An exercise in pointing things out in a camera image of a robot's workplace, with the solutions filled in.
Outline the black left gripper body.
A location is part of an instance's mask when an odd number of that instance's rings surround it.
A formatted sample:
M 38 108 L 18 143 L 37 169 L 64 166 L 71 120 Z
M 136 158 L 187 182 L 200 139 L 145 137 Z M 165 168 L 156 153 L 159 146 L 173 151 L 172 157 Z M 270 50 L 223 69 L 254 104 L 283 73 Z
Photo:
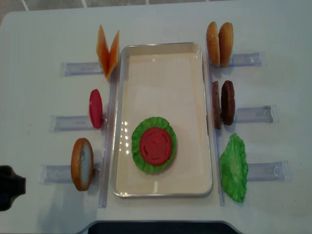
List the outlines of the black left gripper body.
M 10 209 L 14 200 L 25 193 L 26 178 L 17 175 L 11 166 L 0 166 L 0 210 Z

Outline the dark robot base panel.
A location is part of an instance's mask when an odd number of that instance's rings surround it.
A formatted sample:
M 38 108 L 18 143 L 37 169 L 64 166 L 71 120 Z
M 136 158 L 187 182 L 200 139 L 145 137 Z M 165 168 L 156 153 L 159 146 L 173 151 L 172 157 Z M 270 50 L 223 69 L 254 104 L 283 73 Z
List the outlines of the dark robot base panel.
M 235 234 L 222 223 L 207 222 L 100 222 L 89 234 Z

